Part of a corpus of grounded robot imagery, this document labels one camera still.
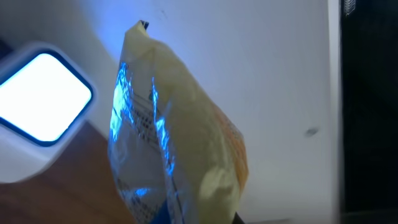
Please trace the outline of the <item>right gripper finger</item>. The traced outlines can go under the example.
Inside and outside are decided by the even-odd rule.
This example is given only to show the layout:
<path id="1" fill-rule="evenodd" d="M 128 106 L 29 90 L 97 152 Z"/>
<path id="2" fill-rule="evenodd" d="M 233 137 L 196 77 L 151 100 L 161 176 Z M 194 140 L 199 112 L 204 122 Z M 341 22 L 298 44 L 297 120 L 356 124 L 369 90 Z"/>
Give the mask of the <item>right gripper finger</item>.
<path id="1" fill-rule="evenodd" d="M 244 222 L 244 221 L 242 220 L 242 218 L 238 215 L 238 213 L 235 213 L 232 224 L 245 224 L 245 222 Z"/>

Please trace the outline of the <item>white barcode scanner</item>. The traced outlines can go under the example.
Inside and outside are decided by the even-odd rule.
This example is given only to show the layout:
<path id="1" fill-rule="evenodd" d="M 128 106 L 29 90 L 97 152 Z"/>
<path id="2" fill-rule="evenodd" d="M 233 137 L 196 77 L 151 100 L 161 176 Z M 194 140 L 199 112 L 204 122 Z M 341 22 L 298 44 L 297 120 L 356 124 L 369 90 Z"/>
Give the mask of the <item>white barcode scanner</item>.
<path id="1" fill-rule="evenodd" d="M 47 170 L 95 106 L 86 73 L 60 48 L 30 42 L 1 60 L 1 183 Z"/>

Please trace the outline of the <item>cream snack bag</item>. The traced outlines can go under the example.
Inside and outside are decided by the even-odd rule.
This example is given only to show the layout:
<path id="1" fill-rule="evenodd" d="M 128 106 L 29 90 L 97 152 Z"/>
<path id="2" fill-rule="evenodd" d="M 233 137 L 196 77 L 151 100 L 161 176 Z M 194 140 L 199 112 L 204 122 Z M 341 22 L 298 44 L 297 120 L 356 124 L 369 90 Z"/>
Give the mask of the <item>cream snack bag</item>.
<path id="1" fill-rule="evenodd" d="M 108 158 L 135 223 L 232 224 L 249 175 L 243 135 L 139 21 L 124 36 Z"/>

